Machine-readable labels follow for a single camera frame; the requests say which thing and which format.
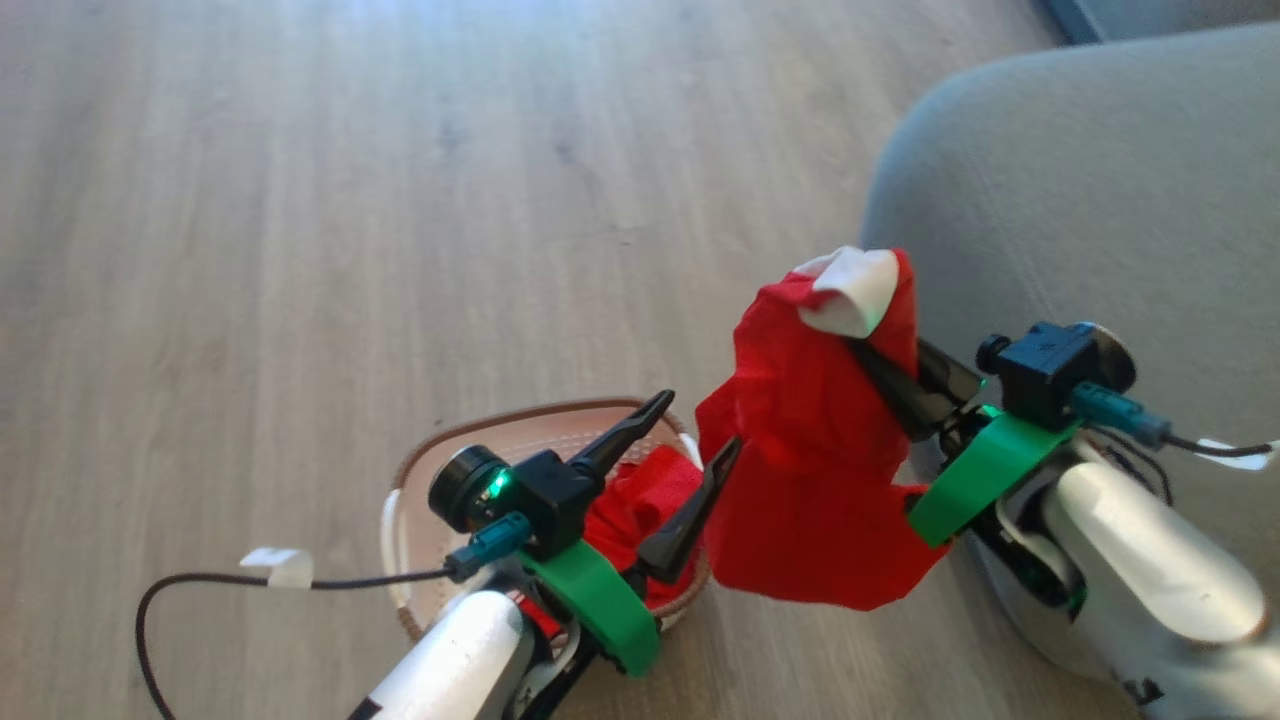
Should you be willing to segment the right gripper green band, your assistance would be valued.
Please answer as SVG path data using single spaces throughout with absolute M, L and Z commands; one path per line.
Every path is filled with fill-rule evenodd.
M 984 377 L 923 338 L 916 341 L 918 379 L 867 340 L 851 338 L 850 352 L 910 441 L 940 433 L 941 396 L 964 409 L 986 386 Z M 991 405 L 979 407 L 975 418 L 986 424 L 908 514 L 911 529 L 931 547 L 965 529 L 1082 427 L 1070 420 L 1061 430 L 1046 430 Z

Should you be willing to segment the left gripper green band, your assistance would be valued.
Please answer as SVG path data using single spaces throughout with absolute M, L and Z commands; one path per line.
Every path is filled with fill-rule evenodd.
M 644 676 L 655 662 L 657 620 L 609 559 L 584 539 L 585 520 L 609 471 L 649 436 L 675 397 L 673 389 L 658 392 L 570 460 L 543 450 L 513 469 L 512 507 L 532 527 L 532 538 L 518 552 L 521 564 L 628 676 Z M 641 575 L 668 585 L 678 582 L 741 448 L 741 438 L 732 437 L 705 465 L 700 486 L 680 510 L 640 543 Z

